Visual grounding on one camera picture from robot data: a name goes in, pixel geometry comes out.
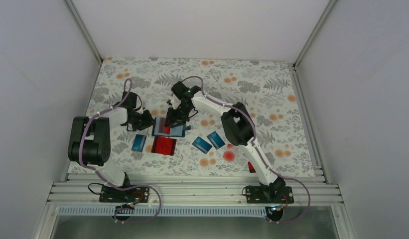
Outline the dark blue card holder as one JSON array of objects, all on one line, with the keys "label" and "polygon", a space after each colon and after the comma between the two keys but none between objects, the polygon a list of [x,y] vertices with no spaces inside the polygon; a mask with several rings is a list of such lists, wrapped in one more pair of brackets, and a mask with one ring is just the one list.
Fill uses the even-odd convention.
[{"label": "dark blue card holder", "polygon": [[176,127],[165,126],[166,118],[156,117],[154,125],[152,128],[152,136],[163,136],[163,137],[185,137],[188,130],[191,130],[190,126],[179,125]]}]

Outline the white card red circle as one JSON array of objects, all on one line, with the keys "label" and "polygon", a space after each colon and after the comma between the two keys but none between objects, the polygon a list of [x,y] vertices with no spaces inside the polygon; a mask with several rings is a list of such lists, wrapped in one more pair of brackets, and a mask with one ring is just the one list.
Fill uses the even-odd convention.
[{"label": "white card red circle", "polygon": [[229,143],[223,153],[223,159],[226,162],[233,162],[236,158],[236,152],[237,152],[237,148]]}]

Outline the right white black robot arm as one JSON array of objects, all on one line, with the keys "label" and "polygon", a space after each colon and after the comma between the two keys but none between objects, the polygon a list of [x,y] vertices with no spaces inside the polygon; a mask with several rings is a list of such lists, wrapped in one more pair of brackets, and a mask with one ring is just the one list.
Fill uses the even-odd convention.
[{"label": "right white black robot arm", "polygon": [[242,103],[223,102],[207,94],[202,88],[189,88],[181,81],[172,86],[168,103],[170,108],[166,115],[166,127],[172,128],[187,123],[192,110],[220,116],[225,138],[242,150],[254,167],[264,199],[274,203],[281,198],[282,190],[286,186],[285,180],[269,166],[269,161],[258,144],[256,127]]}]

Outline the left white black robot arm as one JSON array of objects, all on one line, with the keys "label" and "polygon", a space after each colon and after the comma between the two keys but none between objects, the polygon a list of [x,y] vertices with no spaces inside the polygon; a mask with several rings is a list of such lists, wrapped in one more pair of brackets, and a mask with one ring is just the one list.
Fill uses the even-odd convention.
[{"label": "left white black robot arm", "polygon": [[120,202],[131,197],[128,175],[111,161],[111,131],[125,126],[134,132],[154,124],[150,111],[142,108],[140,97],[133,92],[123,92],[121,101],[93,117],[75,117],[68,145],[68,158],[80,166],[93,170],[105,186],[112,187],[112,195]]}]

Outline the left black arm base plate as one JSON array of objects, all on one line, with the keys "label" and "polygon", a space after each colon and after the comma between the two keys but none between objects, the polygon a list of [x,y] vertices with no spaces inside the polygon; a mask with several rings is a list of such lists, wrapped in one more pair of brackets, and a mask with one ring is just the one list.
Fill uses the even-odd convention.
[{"label": "left black arm base plate", "polygon": [[136,187],[134,189],[120,191],[111,187],[102,187],[99,197],[101,203],[147,203],[149,188]]}]

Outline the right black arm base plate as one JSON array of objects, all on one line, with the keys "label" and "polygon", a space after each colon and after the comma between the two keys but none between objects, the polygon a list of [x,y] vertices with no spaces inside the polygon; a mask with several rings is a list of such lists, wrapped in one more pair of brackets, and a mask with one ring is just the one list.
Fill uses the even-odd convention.
[{"label": "right black arm base plate", "polygon": [[292,188],[288,186],[274,189],[269,186],[248,185],[242,189],[248,204],[292,204],[294,197]]}]

